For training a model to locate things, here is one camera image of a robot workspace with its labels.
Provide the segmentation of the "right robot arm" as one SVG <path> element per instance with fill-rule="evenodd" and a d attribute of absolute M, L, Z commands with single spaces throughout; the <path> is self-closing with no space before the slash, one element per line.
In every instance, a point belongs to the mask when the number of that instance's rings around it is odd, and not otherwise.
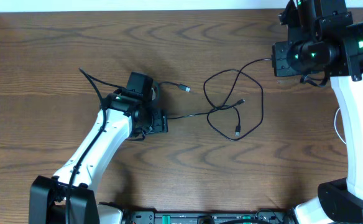
<path fill-rule="evenodd" d="M 363 223 L 363 22 L 344 1 L 289 1 L 279 21 L 288 39 L 272 47 L 276 77 L 324 73 L 342 116 L 347 176 L 322 183 L 315 198 L 297 205 L 285 223 Z"/>

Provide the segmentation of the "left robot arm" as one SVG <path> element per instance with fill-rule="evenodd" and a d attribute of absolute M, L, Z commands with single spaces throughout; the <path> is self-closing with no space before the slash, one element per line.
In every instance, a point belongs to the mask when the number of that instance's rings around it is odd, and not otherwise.
<path fill-rule="evenodd" d="M 29 223 L 122 223 L 123 212 L 97 203 L 95 193 L 120 145 L 166 133 L 167 116 L 156 107 L 159 84 L 132 72 L 126 87 L 99 95 L 96 121 L 75 153 L 52 177 L 38 176 L 30 188 Z"/>

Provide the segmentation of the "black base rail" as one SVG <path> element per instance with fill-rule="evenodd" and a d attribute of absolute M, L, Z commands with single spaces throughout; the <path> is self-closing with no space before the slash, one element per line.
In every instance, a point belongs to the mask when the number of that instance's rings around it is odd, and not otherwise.
<path fill-rule="evenodd" d="M 269 209 L 258 212 L 210 213 L 210 212 L 156 212 L 125 210 L 121 224 L 202 224 L 226 223 L 237 220 L 240 224 L 284 223 L 286 212 L 274 212 Z"/>

